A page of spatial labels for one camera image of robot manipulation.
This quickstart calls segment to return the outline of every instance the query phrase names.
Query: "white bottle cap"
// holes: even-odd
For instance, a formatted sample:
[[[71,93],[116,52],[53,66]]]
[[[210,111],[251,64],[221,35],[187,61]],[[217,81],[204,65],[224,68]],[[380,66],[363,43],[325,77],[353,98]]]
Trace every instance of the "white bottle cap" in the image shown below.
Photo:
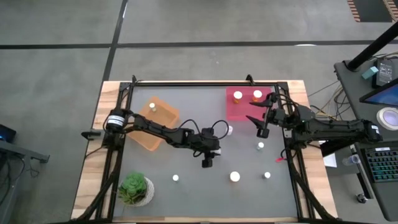
[[[256,91],[254,91],[253,95],[254,95],[254,97],[256,97],[256,98],[260,98],[260,97],[262,97],[262,93],[261,93],[261,91],[260,91],[260,90],[256,90]]]
[[[264,174],[264,177],[268,179],[268,178],[271,177],[271,174],[270,174],[269,172],[266,172],[266,173]]]
[[[174,181],[177,182],[179,179],[180,179],[180,177],[179,177],[178,175],[173,175],[173,180],[174,180]]]
[[[242,98],[243,94],[240,91],[234,92],[234,98],[237,100],[240,100]]]
[[[231,135],[232,134],[232,126],[228,126],[228,133],[226,135]]]
[[[234,171],[229,175],[229,178],[231,179],[232,182],[238,182],[241,176],[239,175],[238,172]]]

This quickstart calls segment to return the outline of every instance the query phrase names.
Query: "succulent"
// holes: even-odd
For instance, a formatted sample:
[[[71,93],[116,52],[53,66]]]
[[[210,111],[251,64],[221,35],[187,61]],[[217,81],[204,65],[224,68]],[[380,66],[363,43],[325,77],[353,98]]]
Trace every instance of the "succulent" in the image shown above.
[[[119,198],[128,205],[141,201],[147,192],[144,174],[132,172],[119,187]]]

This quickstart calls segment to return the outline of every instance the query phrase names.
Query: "pink square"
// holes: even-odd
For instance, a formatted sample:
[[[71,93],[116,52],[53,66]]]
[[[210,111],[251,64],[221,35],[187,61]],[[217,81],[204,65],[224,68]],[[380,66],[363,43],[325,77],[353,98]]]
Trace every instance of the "pink square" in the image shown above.
[[[228,121],[249,121],[246,115],[262,120],[262,114],[266,112],[266,108],[250,105],[253,102],[254,90],[260,90],[262,96],[258,102],[266,99],[268,93],[272,92],[272,88],[266,86],[229,86],[226,88],[226,119]],[[234,92],[240,91],[243,96],[239,103],[234,103]]]

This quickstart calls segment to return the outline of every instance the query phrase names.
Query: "black desk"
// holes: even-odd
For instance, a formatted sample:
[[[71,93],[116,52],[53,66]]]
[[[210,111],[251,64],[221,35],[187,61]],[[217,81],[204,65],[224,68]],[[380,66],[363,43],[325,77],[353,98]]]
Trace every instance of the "black desk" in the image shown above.
[[[347,95],[349,104],[351,105],[355,117],[357,119],[366,119],[378,124],[376,119],[377,112],[384,108],[382,105],[370,105],[367,103],[360,103],[359,98],[373,90],[371,86],[371,79],[365,80],[362,78],[362,74],[373,66],[372,62],[365,62],[358,68],[357,72],[351,72],[346,68],[343,62],[335,64],[335,70],[341,85]],[[390,131],[382,126],[379,126],[380,134],[383,136],[383,142],[379,142],[375,145],[356,144],[358,155],[361,160],[364,161],[364,156],[361,153],[361,149],[365,147],[397,147],[398,146],[398,132]],[[384,217],[389,221],[397,221],[398,213],[396,207],[398,206],[398,182],[390,183],[378,183],[375,184],[370,176],[370,171],[367,166],[363,166],[364,173],[363,178],[365,181],[369,181],[374,191],[377,201],[379,202],[380,208],[383,212]]]

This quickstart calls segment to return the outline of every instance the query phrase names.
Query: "gray floor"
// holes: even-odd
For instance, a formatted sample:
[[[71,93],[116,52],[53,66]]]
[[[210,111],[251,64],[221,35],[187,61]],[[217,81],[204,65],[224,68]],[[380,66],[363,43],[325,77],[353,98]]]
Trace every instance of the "gray floor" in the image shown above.
[[[0,45],[110,43],[122,0],[0,0]],[[357,23],[345,0],[130,0],[125,42],[372,40],[390,23]],[[302,79],[307,93],[336,80],[333,64],[365,46],[118,49],[110,80]],[[398,50],[389,45],[384,51]],[[13,223],[67,221],[108,49],[0,50],[0,123],[16,143],[49,153],[24,177]],[[322,106],[337,84],[310,97]],[[330,113],[335,113],[334,106]],[[349,111],[344,118],[352,119]],[[376,201],[357,204],[353,176],[330,176],[344,220],[387,223]]]

